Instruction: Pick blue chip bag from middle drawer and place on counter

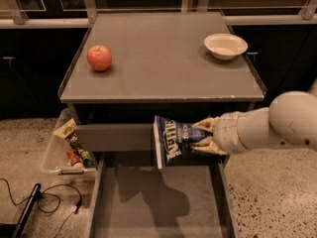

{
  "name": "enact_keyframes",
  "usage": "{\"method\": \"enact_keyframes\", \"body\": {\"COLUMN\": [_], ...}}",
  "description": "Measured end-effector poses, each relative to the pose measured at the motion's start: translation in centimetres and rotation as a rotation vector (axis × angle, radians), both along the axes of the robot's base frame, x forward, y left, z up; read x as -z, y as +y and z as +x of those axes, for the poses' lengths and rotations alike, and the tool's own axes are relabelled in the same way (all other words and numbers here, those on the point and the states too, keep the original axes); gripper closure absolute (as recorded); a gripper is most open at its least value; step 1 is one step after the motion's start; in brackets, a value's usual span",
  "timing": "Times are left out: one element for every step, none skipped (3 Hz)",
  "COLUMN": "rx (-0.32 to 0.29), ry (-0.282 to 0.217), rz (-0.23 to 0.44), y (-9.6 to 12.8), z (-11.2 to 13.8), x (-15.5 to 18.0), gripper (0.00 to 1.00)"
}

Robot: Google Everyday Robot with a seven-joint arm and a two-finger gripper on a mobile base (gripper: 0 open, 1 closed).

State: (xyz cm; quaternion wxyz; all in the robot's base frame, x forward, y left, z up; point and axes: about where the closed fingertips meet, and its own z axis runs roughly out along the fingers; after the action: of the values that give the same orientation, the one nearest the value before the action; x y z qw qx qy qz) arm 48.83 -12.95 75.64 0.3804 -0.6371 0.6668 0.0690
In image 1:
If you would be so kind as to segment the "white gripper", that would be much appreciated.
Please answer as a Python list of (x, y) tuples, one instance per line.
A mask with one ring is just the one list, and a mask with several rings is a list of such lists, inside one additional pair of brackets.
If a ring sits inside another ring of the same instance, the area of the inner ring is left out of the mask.
[(213, 139), (207, 138), (197, 143), (191, 143), (190, 148), (206, 154), (226, 155), (240, 154), (248, 148), (242, 143), (238, 134), (238, 120), (242, 112), (230, 112), (219, 118), (208, 117), (192, 125), (194, 129), (213, 133)]

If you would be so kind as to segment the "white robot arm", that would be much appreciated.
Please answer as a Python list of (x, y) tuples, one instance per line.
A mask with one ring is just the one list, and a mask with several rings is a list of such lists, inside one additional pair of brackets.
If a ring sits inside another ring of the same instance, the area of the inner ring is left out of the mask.
[(269, 107), (229, 112), (192, 125), (211, 136), (190, 147), (209, 154), (231, 155), (254, 149), (317, 150), (317, 86), (307, 92), (288, 91)]

